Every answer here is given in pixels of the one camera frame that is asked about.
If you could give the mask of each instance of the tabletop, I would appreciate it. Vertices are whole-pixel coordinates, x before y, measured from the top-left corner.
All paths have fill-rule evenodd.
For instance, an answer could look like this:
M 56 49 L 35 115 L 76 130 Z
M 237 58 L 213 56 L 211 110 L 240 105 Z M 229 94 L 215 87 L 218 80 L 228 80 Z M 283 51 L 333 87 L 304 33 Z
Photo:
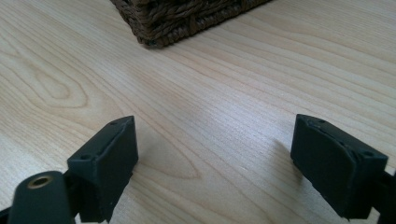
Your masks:
M 395 12 L 274 0 L 147 49 L 110 1 L 2 0 L 0 209 L 133 115 L 140 159 L 111 223 L 348 223 L 293 166 L 295 116 L 326 119 L 394 172 Z

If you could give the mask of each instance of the wooden table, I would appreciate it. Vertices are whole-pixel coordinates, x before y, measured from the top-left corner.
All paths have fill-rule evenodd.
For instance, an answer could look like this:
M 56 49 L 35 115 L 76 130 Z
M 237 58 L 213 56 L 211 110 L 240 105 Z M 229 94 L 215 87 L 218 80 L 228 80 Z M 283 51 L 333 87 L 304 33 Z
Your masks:
M 358 137 L 394 172 L 395 12 L 276 0 L 146 49 L 110 1 L 2 0 L 0 207 L 134 115 L 140 161 L 112 223 L 348 223 L 291 162 L 295 115 Z

